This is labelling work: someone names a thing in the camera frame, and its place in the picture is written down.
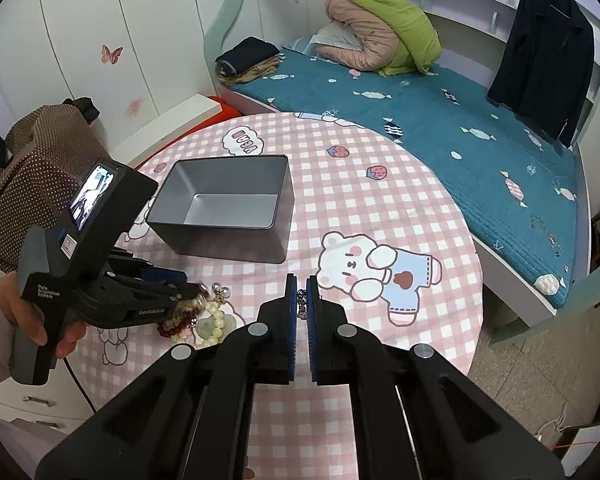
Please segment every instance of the gray metal box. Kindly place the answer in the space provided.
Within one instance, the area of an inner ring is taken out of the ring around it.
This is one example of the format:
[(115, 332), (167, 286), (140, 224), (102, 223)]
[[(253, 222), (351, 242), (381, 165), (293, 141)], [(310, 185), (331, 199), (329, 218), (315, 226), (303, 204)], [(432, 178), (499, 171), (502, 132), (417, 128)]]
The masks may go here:
[(285, 155), (179, 160), (147, 223), (178, 254), (281, 264), (294, 202)]

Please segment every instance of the red fabric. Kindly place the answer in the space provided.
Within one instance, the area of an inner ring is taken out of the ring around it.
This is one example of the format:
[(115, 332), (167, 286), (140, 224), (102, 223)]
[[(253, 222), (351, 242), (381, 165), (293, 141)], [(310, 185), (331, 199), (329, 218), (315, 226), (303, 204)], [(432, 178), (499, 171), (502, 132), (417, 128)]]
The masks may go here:
[(225, 103), (221, 98), (216, 97), (215, 95), (213, 96), (208, 96), (209, 99), (211, 99), (212, 101), (215, 101), (216, 103), (220, 103), (221, 107), (222, 107), (222, 111), (219, 114), (214, 115), (213, 117), (211, 117), (210, 119), (207, 119), (206, 121), (203, 121), (202, 123), (200, 123), (198, 126), (194, 126), (192, 129), (190, 129), (188, 132), (183, 133), (181, 136), (179, 136), (177, 139), (172, 140), (169, 144), (167, 144), (165, 147), (161, 148), (160, 150), (158, 150), (157, 152), (155, 152), (152, 156), (147, 157), (146, 160), (142, 161), (142, 164), (138, 164), (138, 166), (136, 166), (136, 170), (138, 168), (140, 168), (146, 161), (148, 161), (150, 158), (154, 157), (155, 155), (157, 155), (158, 153), (160, 153), (162, 150), (166, 150), (169, 146), (171, 146), (174, 142), (178, 142), (180, 139), (182, 139), (183, 137), (186, 137), (194, 132), (197, 132), (199, 130), (202, 130), (203, 128), (206, 128), (207, 126), (211, 126), (213, 124), (218, 124), (221, 123), (223, 121), (228, 121), (229, 119), (235, 119), (236, 117), (242, 117), (242, 114), (236, 110), (235, 108), (229, 106), (227, 103)]

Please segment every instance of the white label sticker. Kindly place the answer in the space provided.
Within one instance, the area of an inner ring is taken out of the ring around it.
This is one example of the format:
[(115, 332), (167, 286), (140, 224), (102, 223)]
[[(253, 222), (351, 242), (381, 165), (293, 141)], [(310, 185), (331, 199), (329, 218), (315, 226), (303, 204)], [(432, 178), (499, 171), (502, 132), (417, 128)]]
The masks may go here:
[(78, 244), (73, 238), (69, 235), (64, 237), (64, 242), (62, 242), (62, 252), (66, 255), (67, 258), (71, 259), (74, 255), (75, 247)]

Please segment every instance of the drawer handle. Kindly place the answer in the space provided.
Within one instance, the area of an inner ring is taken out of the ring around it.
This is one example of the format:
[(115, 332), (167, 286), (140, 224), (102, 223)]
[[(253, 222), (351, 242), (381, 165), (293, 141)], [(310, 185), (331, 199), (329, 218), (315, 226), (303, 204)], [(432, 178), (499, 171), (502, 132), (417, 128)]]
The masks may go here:
[(64, 424), (58, 424), (56, 422), (47, 422), (46, 420), (37, 420), (36, 424), (41, 424), (42, 426), (46, 426), (48, 428), (55, 428), (56, 430), (62, 430), (62, 428), (64, 428)]
[(22, 396), (22, 402), (38, 402), (39, 404), (45, 404), (48, 408), (56, 405), (56, 402), (53, 400), (40, 399), (39, 397), (31, 397), (30, 395)]

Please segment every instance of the red butterfly decal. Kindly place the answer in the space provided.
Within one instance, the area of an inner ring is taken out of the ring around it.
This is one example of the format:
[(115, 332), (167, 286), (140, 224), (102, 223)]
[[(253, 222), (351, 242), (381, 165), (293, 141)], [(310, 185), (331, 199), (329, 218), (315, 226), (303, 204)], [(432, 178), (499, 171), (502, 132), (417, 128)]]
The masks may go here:
[(102, 46), (102, 62), (106, 63), (107, 61), (110, 61), (112, 65), (115, 65), (118, 62), (120, 53), (122, 53), (122, 47), (119, 47), (116, 50), (114, 50), (113, 52), (111, 52), (107, 45), (103, 45)]

